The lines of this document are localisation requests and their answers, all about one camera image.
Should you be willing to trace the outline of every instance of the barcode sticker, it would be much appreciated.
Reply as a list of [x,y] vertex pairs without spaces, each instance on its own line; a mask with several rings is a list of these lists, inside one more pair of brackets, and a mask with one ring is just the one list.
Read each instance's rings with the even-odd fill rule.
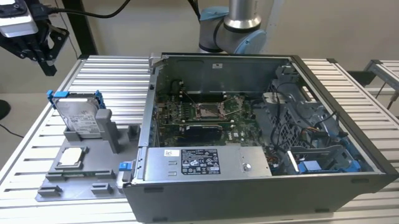
[[180,150],[165,149],[163,155],[164,156],[180,156]]

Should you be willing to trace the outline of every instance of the power supply label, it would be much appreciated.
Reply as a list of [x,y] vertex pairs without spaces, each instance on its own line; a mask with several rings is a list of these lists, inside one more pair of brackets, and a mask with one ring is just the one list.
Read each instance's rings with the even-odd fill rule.
[[220,174],[217,149],[183,149],[181,173],[184,175]]

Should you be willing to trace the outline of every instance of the white label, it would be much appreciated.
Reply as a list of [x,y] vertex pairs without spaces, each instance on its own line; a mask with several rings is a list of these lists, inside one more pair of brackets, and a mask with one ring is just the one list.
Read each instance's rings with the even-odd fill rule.
[[165,149],[163,155],[164,156],[180,156],[180,150]]
[[221,63],[212,64],[212,68],[213,69],[223,69],[223,64]]
[[94,121],[93,115],[69,115],[68,118],[77,134],[100,133],[98,125]]

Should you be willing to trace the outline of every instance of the hard drive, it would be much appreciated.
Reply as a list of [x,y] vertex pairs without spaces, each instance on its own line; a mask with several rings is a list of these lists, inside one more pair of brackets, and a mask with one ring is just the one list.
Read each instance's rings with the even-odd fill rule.
[[48,91],[48,100],[58,111],[68,131],[76,132],[81,138],[100,138],[94,115],[105,105],[98,91],[93,94],[58,91],[53,95],[52,91]]

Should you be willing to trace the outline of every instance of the motherboard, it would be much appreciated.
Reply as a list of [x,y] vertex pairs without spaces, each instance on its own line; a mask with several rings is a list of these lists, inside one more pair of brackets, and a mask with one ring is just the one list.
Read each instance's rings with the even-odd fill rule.
[[264,145],[243,94],[192,94],[157,98],[160,147]]

